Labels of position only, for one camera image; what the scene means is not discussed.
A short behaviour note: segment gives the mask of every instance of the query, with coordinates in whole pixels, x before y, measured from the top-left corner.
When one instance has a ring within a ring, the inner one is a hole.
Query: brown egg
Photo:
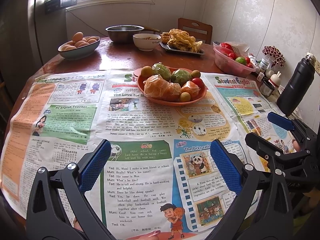
[[[61,51],[64,51],[67,47],[69,47],[69,46],[71,46],[71,45],[69,45],[69,44],[66,44],[66,45],[64,45],[62,48],[61,48]]]
[[[84,43],[85,41],[83,41],[83,40],[81,40],[81,41],[78,41],[76,44],[75,44],[75,46],[76,47],[79,47],[79,45],[81,44],[81,43]]]
[[[89,44],[92,44],[92,43],[96,42],[96,40],[95,40],[95,39],[91,39],[91,40],[88,40],[87,42],[88,42]]]
[[[85,46],[85,45],[89,45],[89,43],[83,42],[83,43],[81,43],[81,44],[78,46],[78,48],[83,47],[83,46]]]
[[[68,47],[66,47],[66,49],[64,51],[72,50],[72,49],[76,49],[76,47],[75,46],[68,46]]]
[[[72,41],[74,43],[76,43],[78,41],[82,41],[82,39],[83,39],[83,33],[82,32],[78,32],[75,35],[73,35],[73,37],[72,37]]]
[[[67,44],[73,46],[75,43],[73,41],[68,41]]]
[[[91,39],[97,40],[96,37],[88,37],[88,38],[86,38],[86,39],[87,39],[87,41],[89,41],[89,40],[91,40]]]

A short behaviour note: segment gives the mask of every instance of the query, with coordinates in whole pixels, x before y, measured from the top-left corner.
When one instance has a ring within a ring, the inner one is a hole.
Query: newspaper
[[[207,95],[185,107],[150,102],[126,70],[38,80],[12,118],[2,151],[1,189],[7,201],[26,218],[39,167],[62,169],[107,139],[111,156],[85,196],[108,230],[117,239],[138,239],[155,230],[164,239],[204,239],[235,198],[210,156],[211,141],[219,139],[258,170],[266,166],[246,146],[246,133],[274,144],[282,140],[289,151],[293,147],[290,134],[268,123],[273,109],[255,82],[209,73],[202,78]],[[240,83],[225,84],[226,79]],[[60,196],[73,224],[63,190]],[[258,191],[248,216],[259,197]]]

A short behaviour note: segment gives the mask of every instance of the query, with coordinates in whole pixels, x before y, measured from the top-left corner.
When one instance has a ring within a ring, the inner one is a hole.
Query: wooden table
[[[190,70],[199,70],[201,72],[223,73],[214,63],[215,54],[213,46],[203,44],[201,49],[205,52],[205,55],[200,57],[168,53],[161,46],[158,46],[152,52],[143,52],[138,50],[134,44],[114,44],[109,38],[102,38],[100,46],[92,55],[86,58],[69,61],[65,60],[58,54],[28,79],[25,87],[14,104],[10,119],[21,107],[23,100],[27,97],[31,86],[34,83],[34,80],[48,73],[57,74],[109,69],[127,69],[132,71],[144,66],[152,66],[157,62],[162,62],[164,65],[174,68],[188,68]],[[248,78],[257,82],[253,75],[250,75]],[[9,124],[10,123],[7,125],[5,136],[7,136],[9,131]],[[15,217],[20,223],[25,223],[25,220],[18,214],[16,214]]]

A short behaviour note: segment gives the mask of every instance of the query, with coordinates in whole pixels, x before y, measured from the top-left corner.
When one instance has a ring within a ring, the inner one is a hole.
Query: orange newspaper section
[[[2,187],[11,193],[16,200],[19,200],[20,187],[20,172],[17,171],[22,170],[33,123],[41,114],[54,88],[54,84],[36,84],[21,112],[12,120],[11,134],[4,153],[1,178]]]

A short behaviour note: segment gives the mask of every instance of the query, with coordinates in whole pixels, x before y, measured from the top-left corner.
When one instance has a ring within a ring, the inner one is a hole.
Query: wall
[[[320,17],[310,0],[204,0],[201,21],[213,26],[213,41],[242,41],[262,58],[262,48],[276,46],[285,56],[282,85],[307,52],[320,59]],[[320,120],[320,78],[299,108],[306,124],[317,131]]]
[[[106,27],[113,25],[143,25],[164,31],[177,28],[178,18],[199,20],[203,0],[155,0],[155,4],[116,3],[79,8],[67,12],[68,38],[78,31],[85,36],[107,35]]]

